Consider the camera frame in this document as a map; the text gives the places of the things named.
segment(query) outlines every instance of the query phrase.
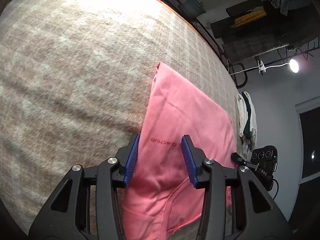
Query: metal screw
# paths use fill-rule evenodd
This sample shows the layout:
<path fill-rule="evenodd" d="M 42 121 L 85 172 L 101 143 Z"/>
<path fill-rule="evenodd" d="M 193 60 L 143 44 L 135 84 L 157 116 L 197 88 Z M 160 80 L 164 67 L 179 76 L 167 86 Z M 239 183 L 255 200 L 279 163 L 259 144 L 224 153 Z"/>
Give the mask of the metal screw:
<path fill-rule="evenodd" d="M 73 171 L 79 171 L 81 169 L 81 166 L 79 164 L 73 165 L 72 170 Z"/>
<path fill-rule="evenodd" d="M 240 170 L 244 173 L 247 173 L 249 171 L 249 168 L 247 166 L 240 166 Z"/>
<path fill-rule="evenodd" d="M 214 163 L 214 160 L 211 159 L 211 158 L 206 158 L 206 159 L 204 160 L 204 162 L 205 162 L 206 164 L 213 164 L 213 163 Z"/>
<path fill-rule="evenodd" d="M 117 160 L 117 158 L 115 158 L 115 157 L 111 157 L 111 158 L 109 158 L 108 159 L 108 163 L 110 163 L 110 164 L 114 164 L 114 163 L 116 163 L 118 160 Z"/>

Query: white wall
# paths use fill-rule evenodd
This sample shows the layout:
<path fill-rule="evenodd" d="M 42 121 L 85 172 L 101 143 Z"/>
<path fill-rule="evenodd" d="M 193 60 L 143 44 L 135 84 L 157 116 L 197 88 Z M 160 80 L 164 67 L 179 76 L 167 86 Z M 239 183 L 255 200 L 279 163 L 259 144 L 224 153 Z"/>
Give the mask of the white wall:
<path fill-rule="evenodd" d="M 302 175 L 302 138 L 295 105 L 320 96 L 320 50 L 312 52 L 306 62 L 297 61 L 300 71 L 295 74 L 287 67 L 270 68 L 264 76 L 258 71 L 248 72 L 248 83 L 241 89 L 252 99 L 257 117 L 258 147 L 274 145 L 278 150 L 278 168 L 274 173 L 280 189 L 275 201 L 282 213 L 290 218 Z M 276 59 L 276 53 L 268 53 L 262 60 Z M 252 67 L 248 61 L 246 68 Z M 270 192 L 273 196 L 276 185 Z"/>

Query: blue gripper pad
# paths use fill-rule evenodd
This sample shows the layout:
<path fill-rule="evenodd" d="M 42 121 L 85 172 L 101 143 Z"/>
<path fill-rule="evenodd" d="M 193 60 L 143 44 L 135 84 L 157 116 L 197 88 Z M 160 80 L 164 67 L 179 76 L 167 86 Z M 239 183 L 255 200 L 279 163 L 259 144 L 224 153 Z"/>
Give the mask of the blue gripper pad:
<path fill-rule="evenodd" d="M 190 150 L 190 147 L 189 147 L 188 142 L 187 142 L 190 139 L 190 137 L 189 138 L 188 137 L 186 137 L 186 135 L 184 135 L 182 137 L 182 139 L 181 139 L 181 150 L 182 150 L 184 162 L 186 163 L 186 168 L 187 168 L 187 171 L 188 171 L 189 180 L 193 184 L 193 187 L 196 187 L 197 184 L 198 184 L 197 172 L 196 172 L 196 164 L 195 164 L 195 161 L 193 160 L 193 157 L 192 157 L 192 154 L 191 154 L 191 150 Z"/>
<path fill-rule="evenodd" d="M 129 154 L 127 163 L 125 165 L 125 172 L 124 172 L 124 184 L 126 187 L 130 184 L 134 172 L 134 168 L 137 163 L 138 159 L 138 143 L 139 143 L 140 135 L 138 134 L 135 138 L 133 146 L 131 148 L 131 152 Z"/>

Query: pink towel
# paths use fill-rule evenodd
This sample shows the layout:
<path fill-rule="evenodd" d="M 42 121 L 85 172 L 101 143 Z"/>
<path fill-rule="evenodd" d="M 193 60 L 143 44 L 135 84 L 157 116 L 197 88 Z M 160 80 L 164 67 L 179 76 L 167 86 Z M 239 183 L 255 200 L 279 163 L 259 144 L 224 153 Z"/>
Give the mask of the pink towel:
<path fill-rule="evenodd" d="M 189 134 L 195 147 L 234 168 L 232 121 L 220 106 L 164 63 L 156 67 L 138 161 L 123 202 L 127 240 L 165 240 L 201 216 L 203 189 L 194 189 L 181 152 Z M 231 203 L 227 190 L 227 205 Z"/>

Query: black cable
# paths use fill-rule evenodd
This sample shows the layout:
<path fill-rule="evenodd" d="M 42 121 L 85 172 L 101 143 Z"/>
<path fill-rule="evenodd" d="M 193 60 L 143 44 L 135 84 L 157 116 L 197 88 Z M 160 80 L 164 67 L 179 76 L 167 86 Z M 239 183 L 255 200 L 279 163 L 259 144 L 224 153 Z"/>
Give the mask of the black cable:
<path fill-rule="evenodd" d="M 275 196 L 273 197 L 273 200 L 275 200 L 276 196 L 278 195 L 278 191 L 279 191 L 279 183 L 278 183 L 278 181 L 276 179 L 272 179 L 272 180 L 274 180 L 276 182 L 277 187 L 278 187 L 277 188 L 277 192 L 276 192 Z"/>

